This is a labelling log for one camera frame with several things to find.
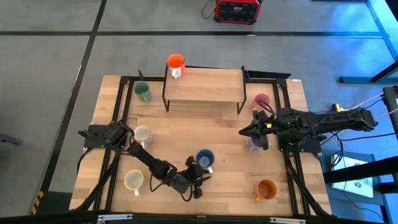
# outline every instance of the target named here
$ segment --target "yellow black tape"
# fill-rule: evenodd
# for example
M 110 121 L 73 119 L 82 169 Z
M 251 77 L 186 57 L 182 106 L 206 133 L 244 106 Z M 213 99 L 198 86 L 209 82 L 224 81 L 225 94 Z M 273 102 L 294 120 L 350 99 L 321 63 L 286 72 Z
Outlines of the yellow black tape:
M 35 203 L 32 207 L 32 212 L 30 213 L 31 215 L 36 215 L 37 209 L 39 208 L 39 205 L 40 205 L 40 199 L 42 199 L 43 196 L 44 196 L 43 192 L 39 192 L 39 194 L 37 194 Z

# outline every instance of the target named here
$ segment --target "orange mug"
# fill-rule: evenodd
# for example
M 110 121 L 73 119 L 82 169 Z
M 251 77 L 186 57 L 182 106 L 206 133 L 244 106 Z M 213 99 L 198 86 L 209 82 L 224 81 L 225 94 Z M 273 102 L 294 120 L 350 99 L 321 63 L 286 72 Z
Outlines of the orange mug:
M 276 196 L 276 185 L 270 180 L 262 180 L 254 186 L 254 194 L 256 198 L 255 203 L 258 203 L 261 199 L 273 199 Z
M 167 58 L 167 66 L 173 78 L 180 78 L 185 71 L 185 59 L 180 54 L 172 54 Z

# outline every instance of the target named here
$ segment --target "mug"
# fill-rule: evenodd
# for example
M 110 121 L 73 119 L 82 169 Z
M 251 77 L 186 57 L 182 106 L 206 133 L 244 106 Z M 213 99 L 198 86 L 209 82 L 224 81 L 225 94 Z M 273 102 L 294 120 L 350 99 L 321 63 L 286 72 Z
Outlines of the mug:
M 124 176 L 124 185 L 127 187 L 127 189 L 133 190 L 136 197 L 139 196 L 138 189 L 141 187 L 143 182 L 144 175 L 139 170 L 130 170 Z
M 167 58 L 167 66 L 173 78 L 180 78 L 185 71 L 185 59 L 180 54 L 172 54 Z
M 149 102 L 152 99 L 149 85 L 146 82 L 137 82 L 134 85 L 134 93 L 143 102 Z
M 154 139 L 150 129 L 146 125 L 139 125 L 134 129 L 134 139 L 146 148 Z
M 249 148 L 249 152 L 261 150 L 262 149 L 261 139 L 249 138 L 248 139 L 248 148 Z
M 261 199 L 273 199 L 276 196 L 276 185 L 270 180 L 262 180 L 254 186 L 254 203 L 258 203 Z
M 254 99 L 253 99 L 253 103 L 251 104 L 250 109 L 252 111 L 257 110 L 258 112 L 264 110 L 264 108 L 260 105 L 259 101 L 264 101 L 266 102 L 268 105 L 271 102 L 271 100 L 269 99 L 269 96 L 263 94 L 263 93 L 259 93 L 257 94 Z
M 198 164 L 209 171 L 210 174 L 213 173 L 213 169 L 211 166 L 214 164 L 214 154 L 211 152 L 209 149 L 202 149 L 201 151 L 198 152 L 196 161 Z

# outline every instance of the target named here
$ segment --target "green mug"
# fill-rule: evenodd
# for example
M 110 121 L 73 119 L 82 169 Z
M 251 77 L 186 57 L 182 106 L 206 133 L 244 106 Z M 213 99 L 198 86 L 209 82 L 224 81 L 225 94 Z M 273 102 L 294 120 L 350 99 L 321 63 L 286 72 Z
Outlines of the green mug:
M 143 102 L 149 102 L 152 99 L 149 85 L 146 82 L 138 82 L 134 85 L 134 92 L 138 98 Z

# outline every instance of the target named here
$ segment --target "black floor stripe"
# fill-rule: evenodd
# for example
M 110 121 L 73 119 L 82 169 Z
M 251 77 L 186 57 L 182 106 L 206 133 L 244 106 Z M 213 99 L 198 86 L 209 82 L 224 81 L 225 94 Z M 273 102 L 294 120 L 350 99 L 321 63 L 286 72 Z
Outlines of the black floor stripe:
M 96 24 L 96 31 L 0 31 L 0 36 L 137 36 L 137 35 L 236 35 L 236 36 L 306 36 L 306 37 L 382 37 L 382 32 L 274 32 L 274 31 L 98 31 L 99 24 Z
M 63 141 L 65 140 L 65 136 L 67 134 L 67 129 L 69 126 L 70 118 L 72 117 L 76 99 L 79 94 L 81 83 L 83 81 L 83 77 L 84 77 L 84 74 L 86 71 L 88 59 L 90 58 L 91 51 L 93 50 L 94 41 L 95 41 L 95 37 L 96 37 L 94 35 L 94 32 L 96 32 L 98 30 L 98 27 L 100 26 L 100 22 L 101 22 L 103 13 L 104 13 L 105 5 L 106 5 L 106 0 L 102 0 L 101 5 L 98 10 L 98 14 L 97 14 L 95 23 L 94 23 L 94 26 L 93 26 L 92 34 L 90 35 L 90 38 L 88 39 L 85 54 L 83 56 L 83 59 L 81 60 L 81 65 L 80 65 L 80 69 L 79 69 L 79 72 L 78 72 L 78 75 L 77 75 L 77 78 L 75 81 L 75 85 L 72 88 L 72 93 L 70 95 L 70 98 L 69 98 L 69 101 L 67 104 L 67 108 L 63 115 L 63 119 L 62 119 L 60 128 L 58 130 L 58 134 L 57 134 L 57 138 L 55 140 L 54 147 L 52 150 L 50 162 L 49 162 L 49 165 L 47 166 L 47 170 L 45 172 L 40 191 L 47 192 L 50 188 L 51 180 L 54 175 L 55 168 L 56 168 L 57 162 L 58 162 L 58 158 L 61 153 Z
M 0 36 L 81 36 L 91 35 L 92 31 L 24 31 L 24 30 L 10 30 L 0 31 Z
M 236 35 L 236 36 L 310 36 L 310 37 L 382 37 L 382 32 L 267 32 L 267 31 L 98 31 L 99 36 L 137 35 Z

